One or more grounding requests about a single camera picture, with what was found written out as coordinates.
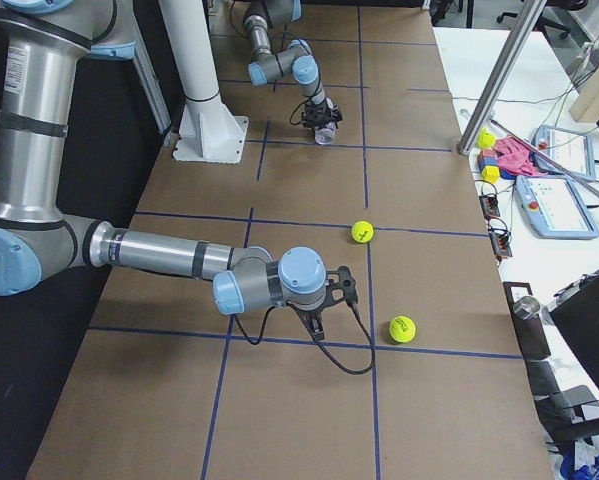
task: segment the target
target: pink cloth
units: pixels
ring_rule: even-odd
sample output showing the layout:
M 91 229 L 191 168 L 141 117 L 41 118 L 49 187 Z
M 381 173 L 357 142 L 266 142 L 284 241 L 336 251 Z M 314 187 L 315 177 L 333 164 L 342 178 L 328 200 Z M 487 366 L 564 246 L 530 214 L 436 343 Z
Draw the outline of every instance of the pink cloth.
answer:
M 492 149 L 499 155 L 497 165 L 512 175 L 538 177 L 545 175 L 530 161 L 530 149 L 512 137 L 497 140 Z

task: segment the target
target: white table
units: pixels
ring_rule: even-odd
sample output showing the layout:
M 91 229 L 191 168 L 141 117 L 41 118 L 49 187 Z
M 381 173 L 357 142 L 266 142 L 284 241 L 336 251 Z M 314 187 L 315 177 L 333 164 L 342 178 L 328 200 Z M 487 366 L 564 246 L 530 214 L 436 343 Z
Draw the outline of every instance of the white table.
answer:
M 460 111 L 462 109 L 472 111 L 477 102 L 458 97 L 479 98 L 507 35 L 507 31 L 501 30 L 435 28 L 441 59 L 462 131 L 468 123 L 468 118 Z M 563 94 L 570 85 L 570 79 L 543 35 L 532 33 L 499 98 L 526 101 L 553 98 Z M 568 113 L 570 105 L 577 96 L 576 91 L 567 96 L 558 125 L 585 132 L 596 125 L 579 124 Z M 534 105 L 498 101 L 495 106 L 495 119 L 520 137 L 530 139 L 541 123 L 553 124 L 561 105 L 548 116 L 555 101 Z M 591 136 L 595 159 L 599 160 L 599 130 L 591 132 Z M 475 150 L 469 159 L 473 171 L 478 170 L 477 151 Z M 599 165 L 596 169 L 599 179 Z M 499 180 L 496 186 L 499 190 L 503 190 L 511 184 L 510 181 Z M 587 204 L 599 203 L 598 199 L 583 188 L 579 187 L 579 192 Z M 599 269 L 599 238 L 594 240 L 540 239 L 531 231 L 516 199 L 511 198 L 510 190 L 499 195 L 499 207 L 501 217 L 511 225 L 513 253 L 513 258 L 504 260 L 499 267 L 502 281 L 529 283 L 534 296 L 545 305 L 553 300 L 556 292 L 570 282 L 578 279 L 582 274 Z M 599 209 L 592 210 L 592 215 L 599 223 Z M 560 387 L 565 390 L 585 384 L 595 395 L 599 395 L 599 391 L 581 368 L 557 329 L 545 326 L 545 330 L 553 353 L 551 362 Z

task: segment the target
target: label sticker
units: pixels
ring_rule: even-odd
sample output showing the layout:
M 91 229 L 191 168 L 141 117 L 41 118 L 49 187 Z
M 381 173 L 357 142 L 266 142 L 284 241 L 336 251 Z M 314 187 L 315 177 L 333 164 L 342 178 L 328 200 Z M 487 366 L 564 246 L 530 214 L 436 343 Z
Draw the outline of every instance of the label sticker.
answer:
M 6 92 L 20 94 L 26 80 L 28 52 L 23 48 L 8 47 L 8 63 L 3 89 Z

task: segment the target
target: light blue cap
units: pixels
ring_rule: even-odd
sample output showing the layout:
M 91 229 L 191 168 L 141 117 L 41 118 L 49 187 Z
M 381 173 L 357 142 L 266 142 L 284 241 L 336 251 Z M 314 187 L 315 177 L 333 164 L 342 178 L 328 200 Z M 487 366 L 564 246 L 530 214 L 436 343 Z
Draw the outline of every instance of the light blue cap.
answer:
M 123 45 L 93 45 L 88 58 L 94 60 L 132 60 L 135 58 L 135 42 Z
M 304 39 L 299 39 L 299 38 L 294 39 L 293 41 L 291 41 L 288 44 L 288 48 L 292 48 L 295 45 L 301 45 L 301 46 L 303 46 L 303 48 L 305 48 L 308 51 L 308 53 L 312 53 L 312 49 L 310 48 L 310 45 L 308 45 L 308 42 L 306 42 Z
M 241 289 L 234 273 L 230 270 L 215 275 L 212 279 L 212 294 L 217 308 L 224 315 L 244 312 L 245 304 Z
M 268 83 L 266 74 L 263 72 L 263 68 L 257 62 L 252 62 L 248 65 L 248 74 L 250 75 L 250 81 L 255 87 L 260 87 Z
M 52 13 L 70 5 L 74 0 L 2 0 L 4 6 L 31 15 Z
M 294 22 L 301 18 L 301 0 L 295 0 L 292 5 L 292 20 Z
M 41 281 L 35 252 L 15 234 L 0 229 L 0 296 L 30 290 Z
M 295 247 L 279 260 L 279 278 L 295 293 L 314 293 L 326 283 L 326 267 L 312 248 Z
M 292 64 L 292 74 L 301 85 L 310 85 L 319 78 L 319 67 L 312 55 L 306 55 Z

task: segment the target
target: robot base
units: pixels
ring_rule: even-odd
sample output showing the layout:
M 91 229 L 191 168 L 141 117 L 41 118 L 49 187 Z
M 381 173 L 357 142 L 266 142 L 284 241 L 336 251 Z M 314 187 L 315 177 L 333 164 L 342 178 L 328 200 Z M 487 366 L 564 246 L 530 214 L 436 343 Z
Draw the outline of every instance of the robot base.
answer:
M 188 105 L 183 112 L 180 140 L 173 157 L 184 162 L 239 163 L 245 147 L 248 117 L 233 116 L 221 105 L 224 126 L 208 125 L 203 113 L 191 115 Z

